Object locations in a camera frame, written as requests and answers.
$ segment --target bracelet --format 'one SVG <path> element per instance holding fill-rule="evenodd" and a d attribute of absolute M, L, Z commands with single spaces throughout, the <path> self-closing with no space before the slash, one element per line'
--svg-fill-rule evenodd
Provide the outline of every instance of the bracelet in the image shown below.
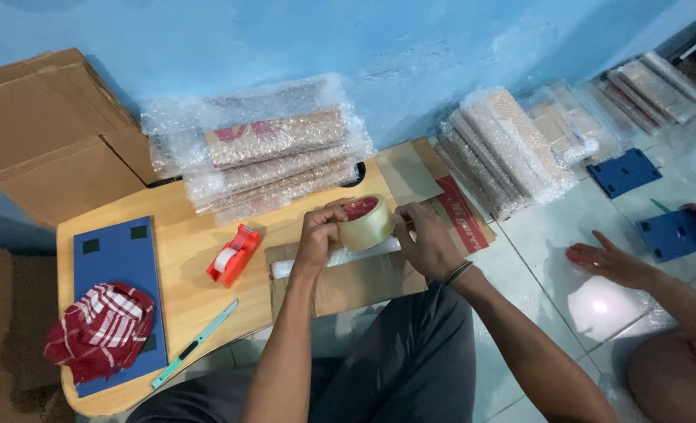
<path fill-rule="evenodd" d="M 458 266 L 458 268 L 455 269 L 449 276 L 447 276 L 444 282 L 442 282 L 442 286 L 450 286 L 453 282 L 457 281 L 458 278 L 460 278 L 460 276 L 464 274 L 464 272 L 468 270 L 469 267 L 473 265 L 474 264 L 472 262 L 466 261 L 464 264 Z"/>

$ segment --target man's left hand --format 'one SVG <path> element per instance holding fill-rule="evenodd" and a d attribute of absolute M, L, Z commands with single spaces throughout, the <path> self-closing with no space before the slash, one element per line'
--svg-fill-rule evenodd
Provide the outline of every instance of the man's left hand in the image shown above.
<path fill-rule="evenodd" d="M 316 279 L 327 264 L 330 253 L 340 243 L 337 237 L 337 224 L 347 222 L 348 216 L 343 206 L 353 201 L 341 198 L 328 203 L 321 210 L 309 211 L 304 215 L 301 241 L 293 264 L 292 275 L 303 275 Z"/>

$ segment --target white tile floor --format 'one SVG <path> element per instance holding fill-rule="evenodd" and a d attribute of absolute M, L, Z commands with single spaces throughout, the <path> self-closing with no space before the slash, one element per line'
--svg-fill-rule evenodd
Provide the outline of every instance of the white tile floor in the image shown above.
<path fill-rule="evenodd" d="M 624 366 L 643 340 L 674 326 L 646 293 L 592 278 L 570 264 L 564 250 L 575 242 L 598 245 L 601 230 L 615 244 L 648 263 L 651 256 L 635 230 L 638 219 L 661 215 L 649 198 L 670 209 L 696 201 L 696 127 L 674 128 L 636 145 L 660 168 L 663 178 L 609 200 L 581 172 L 563 199 L 533 207 L 508 221 L 491 222 L 497 240 L 471 255 L 489 280 L 563 348 L 598 383 L 601 374 L 624 379 Z M 696 288 L 696 255 L 661 265 Z M 381 311 L 382 304 L 316 319 L 315 357 L 344 354 Z M 523 396 L 492 337 L 475 316 L 477 392 L 474 422 L 544 421 Z M 255 333 L 200 360 L 179 380 L 212 368 L 247 366 L 259 359 L 270 331 Z M 122 421 L 125 416 L 116 416 Z"/>

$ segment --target stack of wrapped packages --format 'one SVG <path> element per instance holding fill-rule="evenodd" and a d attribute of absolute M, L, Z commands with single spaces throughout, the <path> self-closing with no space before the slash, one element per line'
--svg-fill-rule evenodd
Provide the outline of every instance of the stack of wrapped packages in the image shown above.
<path fill-rule="evenodd" d="M 336 74 L 148 101 L 141 118 L 155 171 L 182 175 L 196 212 L 219 224 L 354 181 L 376 153 Z"/>
<path fill-rule="evenodd" d="M 696 115 L 696 85 L 653 51 L 608 71 L 597 87 L 652 135 Z"/>
<path fill-rule="evenodd" d="M 435 149 L 495 219 L 561 198 L 578 184 L 571 166 L 624 151 L 563 82 L 520 104 L 502 87 L 469 93 L 440 124 Z"/>

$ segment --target packing tape roll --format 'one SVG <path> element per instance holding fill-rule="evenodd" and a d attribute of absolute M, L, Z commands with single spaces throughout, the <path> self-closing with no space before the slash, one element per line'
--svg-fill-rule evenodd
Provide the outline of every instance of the packing tape roll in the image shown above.
<path fill-rule="evenodd" d="M 225 271 L 225 265 L 228 264 L 228 260 L 236 255 L 236 253 L 238 253 L 238 251 L 233 248 L 224 248 L 220 254 L 215 257 L 215 270 L 223 273 Z"/>
<path fill-rule="evenodd" d="M 349 220 L 337 223 L 337 235 L 348 251 L 371 248 L 387 239 L 395 228 L 392 212 L 380 196 L 357 199 L 343 209 Z"/>

